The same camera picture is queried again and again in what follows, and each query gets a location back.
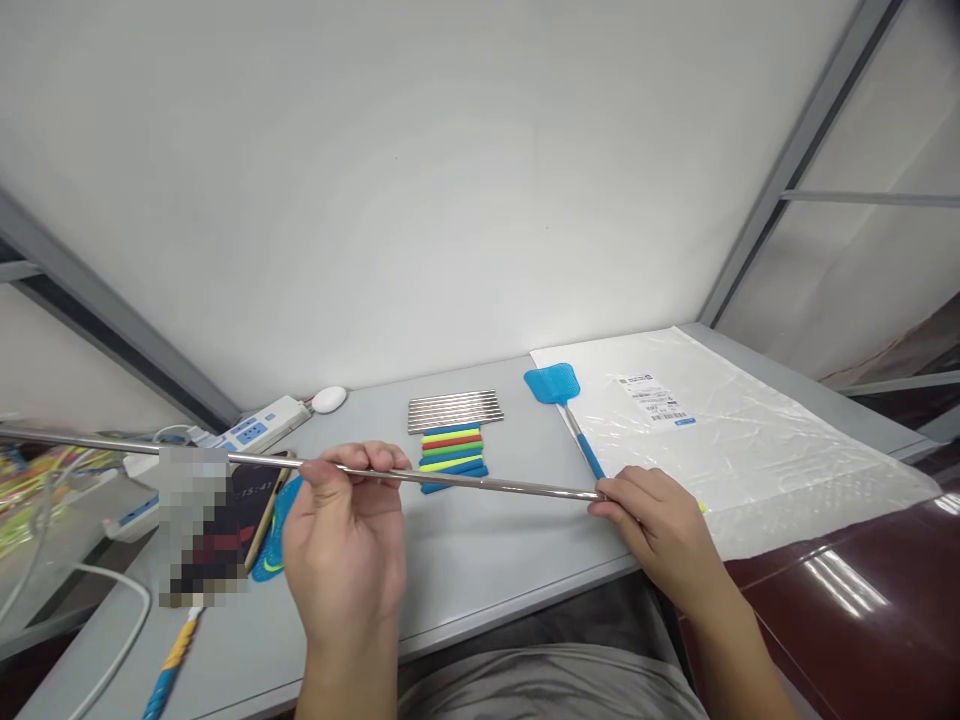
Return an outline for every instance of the yellow strip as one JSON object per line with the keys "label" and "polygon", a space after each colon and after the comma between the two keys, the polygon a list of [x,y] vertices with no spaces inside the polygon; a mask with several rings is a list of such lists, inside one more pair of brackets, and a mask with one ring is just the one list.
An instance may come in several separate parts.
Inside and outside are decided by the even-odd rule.
{"label": "yellow strip", "polygon": [[470,462],[471,460],[479,460],[483,455],[474,455],[468,458],[460,458],[459,460],[445,460],[442,463],[433,463],[433,465],[421,465],[417,468],[420,472],[440,472],[441,470],[446,470],[448,467],[453,467],[454,465],[463,465],[465,462]]}
{"label": "yellow strip", "polygon": [[183,626],[183,629],[180,631],[180,636],[177,638],[177,642],[174,643],[173,649],[170,651],[170,655],[167,656],[167,661],[163,664],[164,670],[177,667],[177,665],[181,663],[183,660],[183,654],[187,651],[187,646],[190,644],[190,637],[193,635],[193,631],[196,630],[196,628],[196,620],[191,620]]}
{"label": "yellow strip", "polygon": [[423,442],[428,443],[437,442],[438,440],[453,440],[454,438],[458,437],[472,437],[474,435],[478,437],[480,436],[479,428],[476,430],[457,430],[452,433],[443,433],[442,435],[424,435]]}

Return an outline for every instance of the white wall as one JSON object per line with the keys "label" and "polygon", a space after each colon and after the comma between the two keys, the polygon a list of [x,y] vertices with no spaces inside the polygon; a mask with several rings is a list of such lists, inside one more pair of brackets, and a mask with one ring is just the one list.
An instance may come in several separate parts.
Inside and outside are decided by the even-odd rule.
{"label": "white wall", "polygon": [[[960,194],[960,13],[906,3],[805,189]],[[960,210],[791,204],[718,329],[840,387],[960,290]]]}
{"label": "white wall", "polygon": [[856,0],[8,0],[0,184],[241,406],[692,320]]}
{"label": "white wall", "polygon": [[184,415],[10,285],[0,285],[0,417],[81,431]]}

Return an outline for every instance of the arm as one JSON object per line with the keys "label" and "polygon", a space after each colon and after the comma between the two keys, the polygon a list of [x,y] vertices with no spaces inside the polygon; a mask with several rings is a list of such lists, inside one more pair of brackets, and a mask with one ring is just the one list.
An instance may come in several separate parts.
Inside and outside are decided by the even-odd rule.
{"label": "arm", "polygon": [[797,720],[756,617],[727,573],[697,501],[662,470],[624,468],[597,490],[615,502],[590,513],[620,530],[647,576],[690,620],[721,720]]}
{"label": "arm", "polygon": [[409,468],[395,445],[341,445],[300,469],[284,525],[287,582],[307,636],[298,720],[392,720],[406,556],[399,483],[331,463]]}

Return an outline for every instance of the glossy red surface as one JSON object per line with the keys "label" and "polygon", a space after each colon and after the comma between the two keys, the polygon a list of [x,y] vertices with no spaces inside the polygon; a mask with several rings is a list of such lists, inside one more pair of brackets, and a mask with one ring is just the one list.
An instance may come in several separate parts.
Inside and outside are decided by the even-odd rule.
{"label": "glossy red surface", "polygon": [[960,718],[960,492],[948,489],[727,564],[823,720]]}

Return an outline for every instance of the blue and yellow stick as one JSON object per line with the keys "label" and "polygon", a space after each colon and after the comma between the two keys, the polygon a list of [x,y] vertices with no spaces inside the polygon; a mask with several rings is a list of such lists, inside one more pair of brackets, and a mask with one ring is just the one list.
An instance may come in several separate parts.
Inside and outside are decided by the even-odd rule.
{"label": "blue and yellow stick", "polygon": [[177,637],[177,642],[173,644],[173,649],[167,656],[167,661],[163,664],[163,671],[157,678],[153,694],[147,701],[147,709],[143,711],[143,720],[157,720],[163,713],[163,708],[170,697],[170,690],[173,688],[173,681],[183,664],[183,658],[187,654],[187,648],[190,647],[190,640],[193,639],[193,633],[197,629],[197,620],[202,612],[202,607],[190,608],[187,622],[184,623],[183,629]]}

